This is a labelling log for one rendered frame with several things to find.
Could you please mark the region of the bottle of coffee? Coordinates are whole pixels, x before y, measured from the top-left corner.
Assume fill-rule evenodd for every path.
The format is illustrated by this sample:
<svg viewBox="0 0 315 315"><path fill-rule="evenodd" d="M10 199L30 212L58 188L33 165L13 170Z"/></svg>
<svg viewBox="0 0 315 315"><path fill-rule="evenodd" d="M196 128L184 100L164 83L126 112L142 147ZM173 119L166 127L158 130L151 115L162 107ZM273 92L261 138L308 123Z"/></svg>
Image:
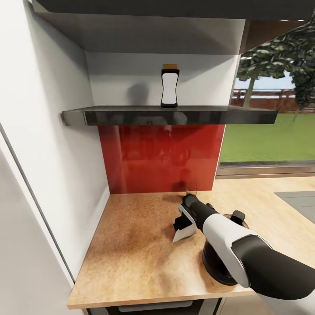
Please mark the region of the bottle of coffee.
<svg viewBox="0 0 315 315"><path fill-rule="evenodd" d="M163 64L163 69L161 70L161 79L163 86L161 107L178 107L176 96L178 77L179 70L177 69L177 64Z"/></svg>

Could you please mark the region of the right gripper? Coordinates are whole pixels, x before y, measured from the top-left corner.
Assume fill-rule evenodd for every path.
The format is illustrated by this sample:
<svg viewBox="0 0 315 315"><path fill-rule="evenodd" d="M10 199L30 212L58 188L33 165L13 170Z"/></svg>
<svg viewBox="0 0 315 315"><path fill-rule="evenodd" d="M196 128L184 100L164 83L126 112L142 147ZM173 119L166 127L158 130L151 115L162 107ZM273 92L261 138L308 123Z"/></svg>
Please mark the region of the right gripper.
<svg viewBox="0 0 315 315"><path fill-rule="evenodd" d="M175 224L173 224L175 231L178 231L179 229L182 230L193 223L190 220L187 220L184 218L183 214L182 216L175 219Z"/></svg>

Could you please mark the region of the electric kettle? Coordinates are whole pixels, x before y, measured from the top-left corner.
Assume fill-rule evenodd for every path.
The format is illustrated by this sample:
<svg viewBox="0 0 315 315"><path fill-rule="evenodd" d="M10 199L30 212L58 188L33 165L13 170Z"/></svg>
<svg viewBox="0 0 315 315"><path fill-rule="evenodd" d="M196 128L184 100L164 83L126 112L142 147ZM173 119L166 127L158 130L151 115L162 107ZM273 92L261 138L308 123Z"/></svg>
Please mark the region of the electric kettle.
<svg viewBox="0 0 315 315"><path fill-rule="evenodd" d="M249 226L244 221L245 214L241 211L235 210L233 214L224 214L224 216L238 225L249 229ZM203 248L202 259L206 270L215 280L226 286L238 284L207 238Z"/></svg>

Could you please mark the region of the paper coffee filter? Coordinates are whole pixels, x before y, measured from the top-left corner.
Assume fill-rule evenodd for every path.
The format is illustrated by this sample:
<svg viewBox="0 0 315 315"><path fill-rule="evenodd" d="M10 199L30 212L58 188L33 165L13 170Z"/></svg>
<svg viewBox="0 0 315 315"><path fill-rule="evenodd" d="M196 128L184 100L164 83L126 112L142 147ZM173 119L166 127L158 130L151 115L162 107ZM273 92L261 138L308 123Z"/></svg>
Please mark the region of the paper coffee filter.
<svg viewBox="0 0 315 315"><path fill-rule="evenodd" d="M178 229L178 231L176 231L173 242L177 242L185 237L191 236L191 235L196 235L196 226L194 224L180 230ZM172 242L172 243L173 243Z"/></svg>

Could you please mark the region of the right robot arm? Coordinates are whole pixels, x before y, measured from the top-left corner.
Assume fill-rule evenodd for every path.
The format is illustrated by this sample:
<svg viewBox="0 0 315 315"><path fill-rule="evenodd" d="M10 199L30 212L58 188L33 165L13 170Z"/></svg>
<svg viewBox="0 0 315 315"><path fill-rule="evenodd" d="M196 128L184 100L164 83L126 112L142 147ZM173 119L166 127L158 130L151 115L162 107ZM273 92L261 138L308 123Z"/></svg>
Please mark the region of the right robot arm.
<svg viewBox="0 0 315 315"><path fill-rule="evenodd" d="M315 315L315 269L275 251L262 236L219 214L194 195L186 196L175 231L194 224L230 274L252 288L276 315Z"/></svg>

